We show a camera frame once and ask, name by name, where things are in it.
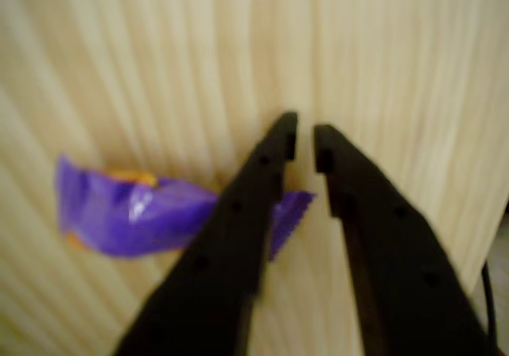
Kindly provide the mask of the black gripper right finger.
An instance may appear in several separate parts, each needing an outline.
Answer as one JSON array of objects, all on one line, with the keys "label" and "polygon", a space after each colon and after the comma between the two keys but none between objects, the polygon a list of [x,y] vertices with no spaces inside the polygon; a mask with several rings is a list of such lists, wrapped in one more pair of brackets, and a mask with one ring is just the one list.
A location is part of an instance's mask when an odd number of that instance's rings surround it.
[{"label": "black gripper right finger", "polygon": [[313,129],[315,164],[340,220],[367,355],[495,355],[421,213],[339,130]]}]

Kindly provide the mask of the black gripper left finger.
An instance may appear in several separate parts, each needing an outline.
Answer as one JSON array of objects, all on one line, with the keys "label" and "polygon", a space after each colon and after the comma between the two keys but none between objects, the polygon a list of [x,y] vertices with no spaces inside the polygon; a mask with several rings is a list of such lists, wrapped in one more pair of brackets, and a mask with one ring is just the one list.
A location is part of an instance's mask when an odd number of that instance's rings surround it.
[{"label": "black gripper left finger", "polygon": [[117,355],[245,355],[270,252],[271,215],[295,157],[297,113],[281,115],[153,291]]}]

